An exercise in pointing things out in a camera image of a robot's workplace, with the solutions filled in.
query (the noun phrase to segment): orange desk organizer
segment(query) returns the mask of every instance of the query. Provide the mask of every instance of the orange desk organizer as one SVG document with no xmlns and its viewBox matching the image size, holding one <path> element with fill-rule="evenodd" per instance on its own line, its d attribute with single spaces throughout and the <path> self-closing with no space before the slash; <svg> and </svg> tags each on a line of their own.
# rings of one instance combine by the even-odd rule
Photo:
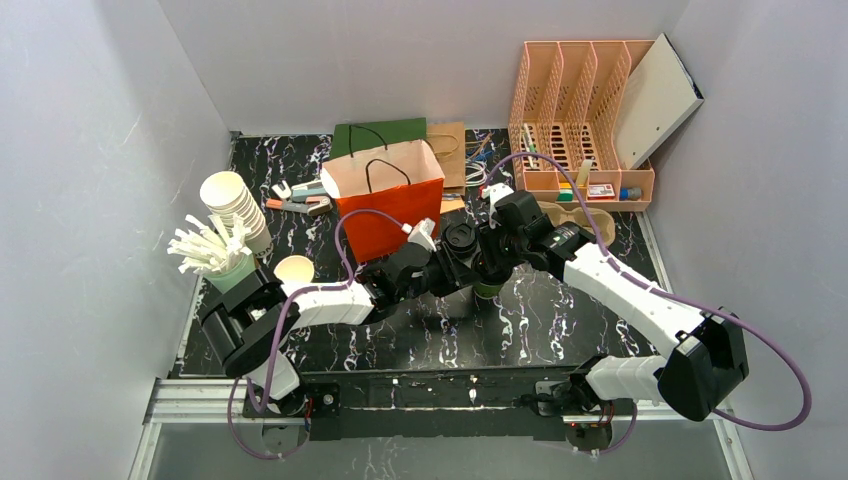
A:
<svg viewBox="0 0 848 480">
<path fill-rule="evenodd" d="M 654 170 L 645 162 L 622 169 L 613 145 L 615 121 L 630 72 L 653 40 L 525 42 L 509 116 L 509 143 L 526 151 L 526 123 L 536 151 L 549 155 L 576 181 L 586 160 L 593 162 L 589 184 L 612 184 L 614 199 L 587 200 L 609 212 L 639 212 L 651 203 Z M 562 174 L 530 157 L 513 160 L 516 187 L 538 200 L 556 202 Z M 639 200 L 618 200 L 622 188 L 640 187 Z M 580 193 L 586 198 L 586 189 Z M 566 209 L 576 200 L 556 202 Z"/>
</svg>

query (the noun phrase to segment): paper cup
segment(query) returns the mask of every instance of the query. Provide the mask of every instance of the paper cup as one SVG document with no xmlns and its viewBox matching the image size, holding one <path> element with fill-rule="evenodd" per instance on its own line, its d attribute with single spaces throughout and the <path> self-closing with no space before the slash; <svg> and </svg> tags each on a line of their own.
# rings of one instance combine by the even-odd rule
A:
<svg viewBox="0 0 848 480">
<path fill-rule="evenodd" d="M 315 277 L 315 265 L 302 255 L 291 255 L 274 267 L 274 275 L 283 283 L 310 283 Z"/>
<path fill-rule="evenodd" d="M 274 245 L 271 243 L 271 232 L 268 231 L 268 226 L 264 224 L 254 237 L 246 238 L 245 243 L 247 248 L 258 258 L 265 258 L 274 251 Z"/>
<path fill-rule="evenodd" d="M 258 209 L 258 208 L 259 208 L 259 205 L 257 205 L 256 202 L 253 201 L 253 198 L 248 198 L 247 202 L 240 203 L 238 205 L 227 208 L 225 210 L 224 209 L 210 208 L 209 211 L 216 214 L 216 215 L 232 215 L 234 213 L 238 213 L 241 216 L 245 216 L 248 213 L 250 213 L 251 211 L 253 211 L 254 209 Z"/>
<path fill-rule="evenodd" d="M 264 216 L 262 214 L 262 210 L 259 210 L 258 208 L 254 208 L 254 209 L 252 209 L 252 210 L 250 210 L 249 212 L 246 212 L 246 213 L 223 214 L 223 215 L 221 215 L 221 221 L 224 222 L 224 225 L 232 227 L 233 224 L 235 223 L 235 215 L 238 215 L 239 217 L 241 217 L 241 219 L 244 221 L 245 225 L 248 225 L 250 223 L 255 222 L 258 217 Z"/>
<path fill-rule="evenodd" d="M 246 190 L 244 180 L 236 172 L 218 172 L 203 181 L 200 199 L 210 209 L 225 210 L 236 206 Z"/>
<path fill-rule="evenodd" d="M 262 230 L 268 230 L 268 224 L 264 218 L 251 225 L 246 225 L 246 227 L 250 229 L 250 233 L 244 236 L 246 241 L 258 237 L 262 233 Z"/>
</svg>

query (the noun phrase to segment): cable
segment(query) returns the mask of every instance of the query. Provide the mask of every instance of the cable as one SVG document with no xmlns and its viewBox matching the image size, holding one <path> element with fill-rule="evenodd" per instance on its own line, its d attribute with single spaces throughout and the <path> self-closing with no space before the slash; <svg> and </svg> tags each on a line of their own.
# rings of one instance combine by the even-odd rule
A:
<svg viewBox="0 0 848 480">
<path fill-rule="evenodd" d="M 633 415 L 630 417 L 630 425 L 627 426 L 627 431 L 624 432 L 624 436 L 622 436 L 619 441 L 615 442 L 615 445 L 609 448 L 605 448 L 603 450 L 595 450 L 596 452 L 598 452 L 598 455 L 606 455 L 608 453 L 612 453 L 621 448 L 622 445 L 624 445 L 624 442 L 626 442 L 627 439 L 630 438 L 630 435 L 633 433 L 633 429 L 636 428 L 636 416 L 638 413 L 639 408 L 636 406 L 636 402 L 633 402 Z"/>
<path fill-rule="evenodd" d="M 303 443 L 292 448 L 288 452 L 277 453 L 277 454 L 259 453 L 256 450 L 245 445 L 245 443 L 242 442 L 241 438 L 239 438 L 238 432 L 236 432 L 236 426 L 233 423 L 233 398 L 236 395 L 236 388 L 238 387 L 239 380 L 241 380 L 241 377 L 236 377 L 235 381 L 233 382 L 233 388 L 232 388 L 232 390 L 230 390 L 230 398 L 229 398 L 229 400 L 227 400 L 227 425 L 230 426 L 230 433 L 233 434 L 233 440 L 236 441 L 238 446 L 241 447 L 241 449 L 244 450 L 245 453 L 247 453 L 248 455 L 250 455 L 253 458 L 258 458 L 259 460 L 277 460 L 279 458 L 286 458 L 289 455 L 297 453 L 297 451 L 300 450 L 301 447 L 306 445 L 306 442 L 309 441 L 309 428 L 306 429 L 306 439 L 303 440 Z"/>
<path fill-rule="evenodd" d="M 600 426 L 601 422 L 604 421 L 604 417 L 606 417 L 606 416 L 607 416 L 607 406 L 603 405 L 603 406 L 601 406 L 601 418 L 599 418 L 598 421 L 595 422 L 595 425 Z"/>
<path fill-rule="evenodd" d="M 584 451 L 581 451 L 581 450 L 577 450 L 577 447 L 563 448 L 559 445 L 553 445 L 553 444 L 550 444 L 550 443 L 547 443 L 547 442 L 537 442 L 537 444 L 541 445 L 543 447 L 553 448 L 553 449 L 556 449 L 556 450 L 563 450 L 563 451 L 566 451 L 566 452 L 581 452 L 581 453 L 586 453 L 588 455 L 595 455 L 595 454 L 606 455 L 608 453 L 612 453 L 612 452 L 618 450 L 619 448 L 621 448 L 621 446 L 624 445 L 624 442 L 626 442 L 630 438 L 630 435 L 633 434 L 633 429 L 636 428 L 636 416 L 638 415 L 638 413 L 639 413 L 639 408 L 636 406 L 636 402 L 634 401 L 633 402 L 633 415 L 630 417 L 630 424 L 627 426 L 627 431 L 624 432 L 624 435 L 621 437 L 621 439 L 619 441 L 617 441 L 615 443 L 615 445 L 608 447 L 608 448 L 605 448 L 603 450 L 594 449 L 594 450 L 591 450 L 589 452 L 584 452 Z"/>
<path fill-rule="evenodd" d="M 257 413 L 264 412 L 265 409 L 268 407 L 269 394 L 271 392 L 271 382 L 274 379 L 274 364 L 277 361 L 277 350 L 280 349 L 280 337 L 282 336 L 283 325 L 286 322 L 286 316 L 289 313 L 289 308 L 291 308 L 291 304 L 294 302 L 294 299 L 297 298 L 300 295 L 303 295 L 304 293 L 309 293 L 309 292 L 347 290 L 348 287 L 350 287 L 350 285 L 353 284 L 353 281 L 355 280 L 354 273 L 353 273 L 353 267 L 350 265 L 350 260 L 347 259 L 347 256 L 344 253 L 344 249 L 342 248 L 342 242 L 341 242 L 340 236 L 341 236 L 342 225 L 344 225 L 344 222 L 347 221 L 348 218 L 350 218 L 354 215 L 359 215 L 361 213 L 373 213 L 373 214 L 377 214 L 377 215 L 382 215 L 382 216 L 386 217 L 387 219 L 391 220 L 399 228 L 403 228 L 403 224 L 401 224 L 399 221 L 395 220 L 395 218 L 392 217 L 391 215 L 389 215 L 385 212 L 381 212 L 379 210 L 371 209 L 371 208 L 362 208 L 362 209 L 359 209 L 359 210 L 354 210 L 353 212 L 348 213 L 347 215 L 343 216 L 339 220 L 339 223 L 336 225 L 336 231 L 335 231 L 336 251 L 339 252 L 339 256 L 342 259 L 342 265 L 345 267 L 345 271 L 347 271 L 347 281 L 345 281 L 345 283 L 340 284 L 340 285 L 328 285 L 328 286 L 310 285 L 310 286 L 307 286 L 307 287 L 299 288 L 299 289 L 295 290 L 294 292 L 292 292 L 291 295 L 288 296 L 288 298 L 286 299 L 286 303 L 283 304 L 283 308 L 280 311 L 280 318 L 277 320 L 277 328 L 274 330 L 274 338 L 273 338 L 273 341 L 271 342 L 271 353 L 268 355 L 268 372 L 265 375 L 265 388 L 264 388 L 264 391 L 262 392 L 262 401 L 259 403 L 259 405 L 256 405 L 256 403 L 254 403 L 255 399 L 253 399 L 253 398 L 256 396 L 256 393 L 253 391 L 253 388 L 252 388 L 253 384 L 248 383 L 248 385 L 247 385 L 248 396 L 250 396 L 252 398 L 251 403 L 253 403 L 253 406 L 256 409 Z"/>
<path fill-rule="evenodd" d="M 607 418 L 607 421 L 606 421 L 606 422 L 604 422 L 604 423 L 603 423 L 603 424 L 601 424 L 601 425 L 602 425 L 602 426 L 604 426 L 604 427 L 605 427 L 605 426 L 607 426 L 607 425 L 609 425 L 609 424 L 610 424 L 610 422 L 612 422 L 612 417 L 614 417 L 614 416 L 615 416 L 615 404 L 614 404 L 614 403 L 610 403 L 610 415 L 609 415 L 609 417 Z"/>
<path fill-rule="evenodd" d="M 583 199 L 583 196 L 580 194 L 580 190 L 577 188 L 577 185 L 574 183 L 574 180 L 571 178 L 571 175 L 568 174 L 568 172 L 562 167 L 562 165 L 558 164 L 557 162 L 554 161 L 554 159 L 552 159 L 551 157 L 549 157 L 547 155 L 543 155 L 541 153 L 533 153 L 533 152 L 520 152 L 520 153 L 513 153 L 512 155 L 507 155 L 504 159 L 502 159 L 500 162 L 498 162 L 495 165 L 495 167 L 489 172 L 489 175 L 486 177 L 486 181 L 484 182 L 484 185 L 488 185 L 492 181 L 492 178 L 494 177 L 495 172 L 498 171 L 498 169 L 500 169 L 505 163 L 511 161 L 513 158 L 527 157 L 527 156 L 536 157 L 536 158 L 540 158 L 542 160 L 547 161 L 548 163 L 553 165 L 555 168 L 557 168 L 560 171 L 560 173 L 563 174 L 563 176 L 565 176 L 565 179 L 568 180 L 568 183 L 571 185 L 571 191 L 574 192 L 574 197 L 580 203 L 580 208 L 583 209 L 583 213 L 586 215 L 586 218 L 589 221 L 589 225 L 592 227 L 592 231 L 594 232 L 595 237 L 596 238 L 603 238 L 601 236 L 601 231 L 598 228 L 598 225 L 595 223 L 595 219 L 592 218 L 592 215 L 589 214 L 589 208 L 586 206 L 586 201 Z M 631 275 L 628 272 L 622 271 L 621 266 L 615 260 L 614 256 L 609 253 L 609 250 L 607 249 L 606 245 L 604 245 L 604 242 L 598 242 L 597 245 L 598 245 L 598 248 L 601 250 L 601 253 L 606 258 L 607 263 L 612 267 L 612 269 L 615 270 L 617 273 L 619 273 L 622 277 L 629 280 L 630 283 L 636 285 L 639 288 L 645 289 L 645 290 L 651 292 L 652 294 L 654 294 L 658 297 L 665 298 L 666 300 L 671 300 L 673 302 L 682 303 L 684 305 L 688 305 L 690 307 L 697 308 L 698 310 L 701 310 L 701 311 L 710 313 L 712 315 L 715 315 L 717 317 L 720 317 L 721 319 L 723 319 L 727 322 L 730 322 L 733 325 L 736 325 L 739 328 L 742 328 L 743 330 L 746 330 L 751 335 L 760 339 L 760 341 L 762 341 L 769 348 L 771 348 L 774 351 L 774 353 L 776 353 L 777 356 L 779 356 L 781 358 L 781 360 L 783 360 L 786 363 L 786 365 L 789 367 L 789 369 L 792 370 L 792 373 L 795 374 L 795 378 L 798 379 L 798 383 L 801 385 L 801 392 L 802 392 L 803 397 L 804 397 L 803 403 L 801 405 L 801 411 L 798 413 L 797 416 L 795 416 L 795 418 L 793 418 L 792 420 L 785 422 L 785 423 L 768 425 L 768 424 L 751 422 L 751 421 L 748 421 L 748 420 L 743 420 L 743 419 L 734 417 L 733 415 L 727 414 L 727 413 L 722 412 L 721 410 L 718 410 L 718 409 L 713 410 L 713 413 L 715 413 L 716 415 L 724 418 L 725 420 L 729 420 L 729 421 L 731 421 L 731 422 L 733 422 L 737 425 L 742 425 L 743 427 L 752 428 L 754 430 L 762 430 L 762 431 L 766 431 L 766 432 L 782 432 L 784 430 L 789 430 L 789 429 L 795 428 L 798 425 L 804 423 L 804 420 L 806 420 L 807 417 L 810 415 L 810 410 L 812 409 L 812 403 L 813 403 L 812 392 L 810 391 L 810 383 L 807 381 L 807 377 L 804 375 L 804 372 L 801 371 L 801 367 L 798 366 L 798 364 L 795 362 L 795 360 L 792 359 L 792 357 L 789 355 L 789 353 L 786 350 L 783 349 L 783 347 L 778 345 L 776 341 L 771 339 L 769 336 L 767 336 L 765 333 L 761 332 L 759 329 L 757 329 L 753 325 L 750 325 L 750 324 L 748 324 L 748 323 L 746 323 L 742 320 L 739 320 L 738 318 L 736 318 L 732 315 L 729 315 L 728 313 L 725 313 L 725 312 L 716 310 L 714 308 L 708 307 L 708 306 L 703 305 L 701 303 L 698 303 L 694 300 L 689 300 L 689 299 L 684 298 L 680 295 L 675 295 L 673 293 L 666 292 L 666 291 L 661 290 L 661 289 L 659 289 L 659 288 L 657 288 L 653 285 L 649 285 L 649 284 L 639 280 L 638 278 L 634 277 L 633 275 Z"/>
</svg>

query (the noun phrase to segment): bag handle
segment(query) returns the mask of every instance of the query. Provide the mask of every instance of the bag handle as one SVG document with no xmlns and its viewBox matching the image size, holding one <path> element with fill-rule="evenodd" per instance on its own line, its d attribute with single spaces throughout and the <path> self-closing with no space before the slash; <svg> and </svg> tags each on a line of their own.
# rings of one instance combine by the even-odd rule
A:
<svg viewBox="0 0 848 480">
<path fill-rule="evenodd" d="M 362 125 L 356 125 L 356 124 L 353 124 L 353 123 L 349 123 L 347 125 L 347 149 L 348 149 L 348 151 L 350 151 L 350 158 L 353 158 L 353 127 L 361 128 L 363 130 L 368 130 L 369 132 L 373 133 L 374 135 L 377 135 L 377 138 L 379 138 L 380 141 L 383 142 L 383 148 L 386 151 L 389 150 L 389 144 L 386 143 L 386 139 L 383 138 L 382 135 L 380 135 L 379 133 L 377 133 L 374 130 L 371 130 L 368 127 L 363 127 Z"/>
<path fill-rule="evenodd" d="M 395 170 L 400 172 L 401 175 L 406 177 L 406 184 L 407 185 L 412 185 L 412 181 L 409 180 L 409 175 L 407 175 L 406 172 L 397 168 L 396 166 L 392 165 L 391 163 L 383 160 L 382 158 L 375 158 L 374 160 L 371 160 L 370 162 L 365 164 L 365 182 L 368 184 L 368 193 L 374 193 L 374 191 L 371 189 L 371 174 L 368 172 L 368 168 L 371 167 L 371 164 L 374 163 L 374 162 L 385 163 L 386 165 L 394 168 Z"/>
</svg>

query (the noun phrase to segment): black marble table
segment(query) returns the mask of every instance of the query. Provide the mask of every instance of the black marble table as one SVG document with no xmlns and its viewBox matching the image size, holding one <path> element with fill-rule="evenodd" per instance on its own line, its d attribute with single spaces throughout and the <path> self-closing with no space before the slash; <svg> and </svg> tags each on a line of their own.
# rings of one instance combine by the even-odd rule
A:
<svg viewBox="0 0 848 480">
<path fill-rule="evenodd" d="M 469 130 L 469 141 L 493 133 L 486 145 L 489 165 L 509 154 L 505 130 Z M 254 198 L 264 205 L 281 180 L 290 185 L 318 175 L 330 152 L 329 135 L 245 137 L 236 141 L 231 170 L 242 175 Z M 511 167 L 501 178 L 512 184 Z M 442 215 L 441 228 L 452 222 L 487 218 L 482 202 L 468 195 L 466 208 Z M 315 263 L 315 281 L 343 279 L 333 245 L 337 213 L 318 217 L 266 209 L 274 237 L 274 266 L 291 254 Z M 614 214 L 616 239 L 610 251 L 639 273 L 656 280 L 636 216 Z M 194 305 L 207 298 L 203 285 Z M 528 303 L 532 292 L 532 303 Z M 293 332 L 286 354 L 301 372 L 478 368 L 514 365 L 575 365 L 606 352 L 616 356 L 655 353 L 626 322 L 585 293 L 559 283 L 547 273 L 520 267 L 499 298 L 483 301 L 469 290 L 445 298 L 430 295 L 410 300 L 388 320 L 368 326 L 321 325 Z M 223 376 L 218 360 L 195 320 L 183 358 L 172 377 Z"/>
</svg>

